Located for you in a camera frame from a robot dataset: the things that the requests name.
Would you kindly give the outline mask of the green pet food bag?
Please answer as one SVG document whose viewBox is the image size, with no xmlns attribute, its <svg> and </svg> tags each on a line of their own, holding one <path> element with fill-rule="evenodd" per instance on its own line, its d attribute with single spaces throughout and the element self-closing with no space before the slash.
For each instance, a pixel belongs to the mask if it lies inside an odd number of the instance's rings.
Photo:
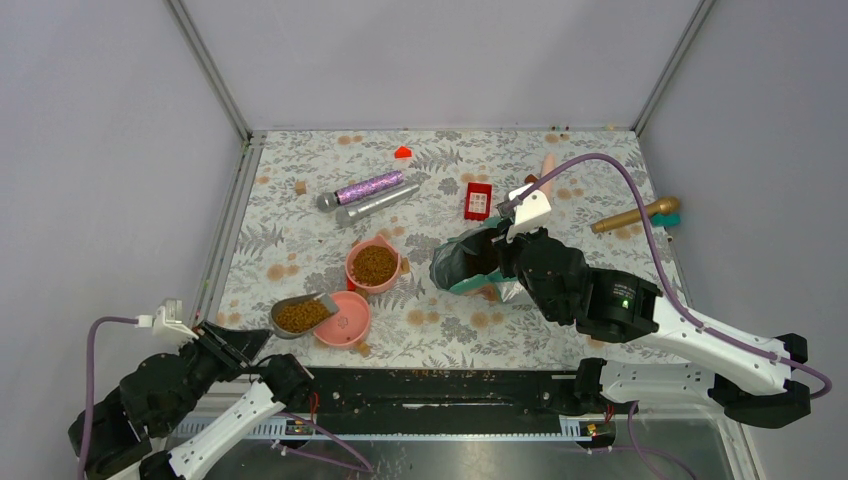
<svg viewBox="0 0 848 480">
<path fill-rule="evenodd" d="M 492 245 L 499 220 L 490 217 L 434 249 L 429 278 L 437 289 L 458 296 L 480 296 L 496 303 L 532 304 L 517 279 L 500 272 Z"/>
</svg>

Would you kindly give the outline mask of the metal food scoop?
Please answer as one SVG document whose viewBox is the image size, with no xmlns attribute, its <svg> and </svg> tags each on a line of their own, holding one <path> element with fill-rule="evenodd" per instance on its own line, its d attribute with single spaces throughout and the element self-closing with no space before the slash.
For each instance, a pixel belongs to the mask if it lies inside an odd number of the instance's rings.
<svg viewBox="0 0 848 480">
<path fill-rule="evenodd" d="M 276 301 L 266 324 L 276 337 L 293 340 L 314 332 L 339 311 L 329 294 L 311 293 Z"/>
</svg>

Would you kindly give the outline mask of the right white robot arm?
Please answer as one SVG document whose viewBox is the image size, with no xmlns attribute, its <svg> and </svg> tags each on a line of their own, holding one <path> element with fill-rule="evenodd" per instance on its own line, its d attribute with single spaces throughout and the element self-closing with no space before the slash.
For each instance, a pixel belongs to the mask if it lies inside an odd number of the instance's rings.
<svg viewBox="0 0 848 480">
<path fill-rule="evenodd" d="M 497 226 L 492 246 L 500 270 L 515 277 L 543 318 L 610 344 L 637 344 L 682 358 L 676 365 L 629 365 L 584 359 L 575 402 L 597 412 L 607 404 L 683 402 L 717 407 L 739 423 L 778 429 L 811 412 L 807 385 L 792 380 L 807 360 L 797 334 L 766 337 L 687 307 L 634 274 L 586 263 L 581 250 L 544 228 L 509 238 Z"/>
</svg>

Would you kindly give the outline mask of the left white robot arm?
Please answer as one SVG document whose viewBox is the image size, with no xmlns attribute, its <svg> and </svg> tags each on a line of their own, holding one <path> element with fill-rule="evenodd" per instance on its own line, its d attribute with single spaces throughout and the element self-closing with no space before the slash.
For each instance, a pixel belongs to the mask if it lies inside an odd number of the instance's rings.
<svg viewBox="0 0 848 480">
<path fill-rule="evenodd" d="M 268 329 L 231 330 L 202 322 L 175 354 L 143 360 L 100 402 L 88 384 L 86 407 L 70 425 L 80 479 L 202 479 L 256 426 L 309 401 L 313 375 L 291 354 L 255 359 Z M 157 451 L 211 387 L 256 375 L 248 390 L 192 439 Z"/>
</svg>

